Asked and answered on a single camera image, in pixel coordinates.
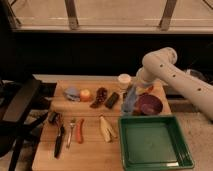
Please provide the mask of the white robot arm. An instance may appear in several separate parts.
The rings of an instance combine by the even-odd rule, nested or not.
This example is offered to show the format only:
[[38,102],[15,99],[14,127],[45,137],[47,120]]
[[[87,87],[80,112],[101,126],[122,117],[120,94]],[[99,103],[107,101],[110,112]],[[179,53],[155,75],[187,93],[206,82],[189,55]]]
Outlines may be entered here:
[[156,79],[160,79],[213,121],[213,86],[178,69],[176,61],[177,53],[170,47],[147,53],[136,74],[136,85],[148,88]]

